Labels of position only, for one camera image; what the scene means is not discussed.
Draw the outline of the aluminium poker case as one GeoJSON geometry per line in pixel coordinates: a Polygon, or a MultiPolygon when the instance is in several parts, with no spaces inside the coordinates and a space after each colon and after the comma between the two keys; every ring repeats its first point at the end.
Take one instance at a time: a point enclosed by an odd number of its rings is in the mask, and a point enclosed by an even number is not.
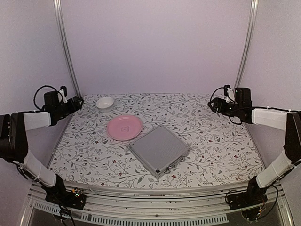
{"type": "Polygon", "coordinates": [[[129,150],[156,179],[189,154],[190,146],[163,125],[129,144],[129,150]]]}

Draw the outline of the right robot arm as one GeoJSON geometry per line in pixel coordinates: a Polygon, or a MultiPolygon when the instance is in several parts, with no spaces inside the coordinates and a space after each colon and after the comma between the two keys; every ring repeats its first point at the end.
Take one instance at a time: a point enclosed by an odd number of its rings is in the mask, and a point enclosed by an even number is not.
{"type": "Polygon", "coordinates": [[[253,106],[251,100],[214,98],[209,108],[247,124],[265,169],[248,183],[243,201],[254,205],[274,182],[286,177],[301,162],[301,113],[253,106]]]}

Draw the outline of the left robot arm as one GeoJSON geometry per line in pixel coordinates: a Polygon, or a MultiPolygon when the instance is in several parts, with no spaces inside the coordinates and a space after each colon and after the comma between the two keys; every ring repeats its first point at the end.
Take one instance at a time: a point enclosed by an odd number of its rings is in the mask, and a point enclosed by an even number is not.
{"type": "Polygon", "coordinates": [[[7,163],[16,165],[25,178],[41,183],[59,204],[66,204],[70,194],[63,179],[47,169],[30,151],[27,132],[53,127],[57,123],[80,110],[84,100],[74,96],[67,98],[67,88],[61,86],[44,94],[44,105],[34,111],[15,112],[0,117],[0,157],[7,163]]]}

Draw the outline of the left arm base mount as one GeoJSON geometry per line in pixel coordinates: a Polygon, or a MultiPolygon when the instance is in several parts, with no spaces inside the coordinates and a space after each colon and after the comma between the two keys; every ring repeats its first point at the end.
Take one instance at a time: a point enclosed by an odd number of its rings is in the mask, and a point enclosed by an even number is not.
{"type": "Polygon", "coordinates": [[[62,207],[69,207],[77,210],[83,210],[86,204],[87,196],[77,192],[67,191],[65,188],[45,187],[45,200],[62,207]]]}

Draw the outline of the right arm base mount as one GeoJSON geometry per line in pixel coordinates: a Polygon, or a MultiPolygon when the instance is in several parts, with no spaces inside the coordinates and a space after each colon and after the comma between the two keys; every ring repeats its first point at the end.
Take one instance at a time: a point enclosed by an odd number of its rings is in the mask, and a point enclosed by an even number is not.
{"type": "Polygon", "coordinates": [[[257,221],[265,206],[268,198],[266,195],[249,196],[247,192],[236,190],[229,191],[225,196],[225,202],[230,210],[241,210],[241,214],[247,221],[257,221]]]}

